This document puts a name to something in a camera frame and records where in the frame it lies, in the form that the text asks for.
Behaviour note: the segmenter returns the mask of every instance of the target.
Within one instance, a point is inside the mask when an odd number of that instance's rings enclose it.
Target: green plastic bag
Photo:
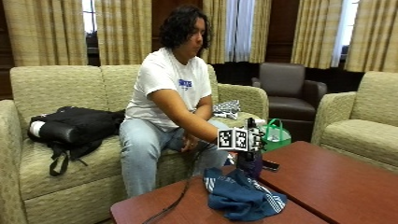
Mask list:
[[[260,137],[263,144],[262,152],[268,152],[291,143],[290,133],[283,129],[282,121],[279,119],[271,119],[270,122],[262,126],[262,131],[264,133]]]

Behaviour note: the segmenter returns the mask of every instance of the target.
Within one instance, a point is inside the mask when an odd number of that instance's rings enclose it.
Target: brown leather armchair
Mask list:
[[[292,141],[311,142],[318,104],[327,93],[322,82],[304,80],[304,66],[296,63],[262,63],[252,86],[268,96],[268,118],[280,119]]]

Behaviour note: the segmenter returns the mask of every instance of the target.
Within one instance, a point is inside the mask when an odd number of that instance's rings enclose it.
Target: man's hand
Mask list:
[[[186,131],[183,131],[182,141],[183,141],[183,148],[181,149],[181,152],[191,151],[198,146],[197,137],[189,134]]]

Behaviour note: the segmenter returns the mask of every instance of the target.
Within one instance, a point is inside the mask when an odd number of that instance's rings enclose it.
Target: man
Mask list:
[[[163,48],[150,53],[141,66],[133,98],[121,124],[122,173],[129,197],[155,187],[157,161],[170,148],[186,152],[203,148],[218,137],[207,66],[197,54],[208,47],[207,18],[198,8],[173,10],[161,26]],[[219,167],[227,152],[211,147],[198,158],[194,175]]]

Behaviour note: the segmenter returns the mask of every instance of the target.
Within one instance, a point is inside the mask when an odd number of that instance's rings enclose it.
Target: sofa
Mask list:
[[[312,144],[398,174],[398,73],[368,71],[358,91],[326,94]]]
[[[0,101],[0,223],[97,223],[109,219],[109,207],[125,199],[119,139],[105,138],[73,161],[61,176],[47,174],[51,150],[27,138],[33,116],[65,105],[106,111],[125,109],[139,65],[22,66],[10,69],[13,100]],[[239,101],[236,120],[216,118],[230,127],[244,119],[267,118],[263,90],[216,83],[208,65],[214,104]],[[158,161],[157,188],[186,177],[191,154],[165,150]]]

